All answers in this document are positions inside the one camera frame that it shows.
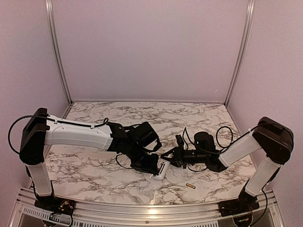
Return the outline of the white remote control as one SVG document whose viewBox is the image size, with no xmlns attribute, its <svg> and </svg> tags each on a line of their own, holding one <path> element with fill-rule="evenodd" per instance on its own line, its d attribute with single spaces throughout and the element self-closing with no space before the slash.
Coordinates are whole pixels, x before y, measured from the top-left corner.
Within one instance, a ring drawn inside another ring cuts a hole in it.
<svg viewBox="0 0 303 227">
<path fill-rule="evenodd" d="M 169 161 L 160 158 L 158 161 L 158 175 L 150 174 L 150 178 L 162 181 L 166 175 L 169 165 Z"/>
</svg>

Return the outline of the gold battery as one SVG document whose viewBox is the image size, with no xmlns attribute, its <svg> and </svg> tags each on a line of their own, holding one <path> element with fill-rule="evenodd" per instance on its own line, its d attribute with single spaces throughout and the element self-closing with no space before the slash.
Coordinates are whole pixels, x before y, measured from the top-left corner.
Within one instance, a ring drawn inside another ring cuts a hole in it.
<svg viewBox="0 0 303 227">
<path fill-rule="evenodd" d="M 191 185 L 191 184 L 189 184 L 189 183 L 186 183 L 186 186 L 187 186 L 187 187 L 190 187 L 190 188 L 192 188 L 192 189 L 196 189 L 196 187 L 195 187 L 194 185 Z"/>
</svg>

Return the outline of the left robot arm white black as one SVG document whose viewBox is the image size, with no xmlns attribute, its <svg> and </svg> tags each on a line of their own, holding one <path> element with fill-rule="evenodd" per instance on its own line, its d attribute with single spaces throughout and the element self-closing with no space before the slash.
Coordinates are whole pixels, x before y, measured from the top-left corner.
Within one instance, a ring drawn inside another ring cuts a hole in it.
<svg viewBox="0 0 303 227">
<path fill-rule="evenodd" d="M 152 175 L 159 173 L 156 151 L 161 148 L 161 142 L 148 122 L 122 126 L 107 119 L 100 124 L 68 121 L 49 115 L 46 108 L 39 108 L 28 118 L 19 157 L 28 168 L 37 196 L 49 210 L 58 209 L 60 200 L 53 195 L 46 168 L 46 145 L 74 145 L 122 153 L 130 159 L 132 169 Z"/>
</svg>

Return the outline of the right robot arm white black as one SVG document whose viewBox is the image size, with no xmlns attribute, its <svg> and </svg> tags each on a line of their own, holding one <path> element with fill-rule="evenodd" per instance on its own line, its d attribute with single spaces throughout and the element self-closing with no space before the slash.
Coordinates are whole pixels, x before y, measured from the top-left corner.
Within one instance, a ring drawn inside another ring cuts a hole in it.
<svg viewBox="0 0 303 227">
<path fill-rule="evenodd" d="M 176 139 L 178 146 L 161 155 L 161 159 L 175 167 L 186 168 L 187 165 L 202 163 L 210 171 L 222 172 L 257 150 L 266 153 L 265 160 L 235 200 L 234 207 L 239 212 L 246 211 L 253 204 L 259 192 L 290 159 L 294 148 L 293 132 L 268 117 L 262 117 L 254 128 L 221 150 L 217 150 L 214 144 L 217 137 L 205 131 L 194 135 L 194 141 L 191 143 L 195 148 L 192 150 L 184 148 L 185 141 L 181 135 L 177 135 Z"/>
</svg>

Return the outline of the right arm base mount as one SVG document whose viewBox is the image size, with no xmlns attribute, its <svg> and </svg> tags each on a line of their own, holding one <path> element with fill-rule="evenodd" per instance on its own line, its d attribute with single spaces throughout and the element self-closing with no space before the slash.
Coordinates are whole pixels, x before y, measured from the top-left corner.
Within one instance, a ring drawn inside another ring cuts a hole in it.
<svg viewBox="0 0 303 227">
<path fill-rule="evenodd" d="M 237 198 L 233 200 L 221 201 L 218 203 L 218 207 L 221 216 L 226 217 L 251 212 L 259 209 L 260 205 L 256 198 L 254 198 L 252 201 Z"/>
</svg>

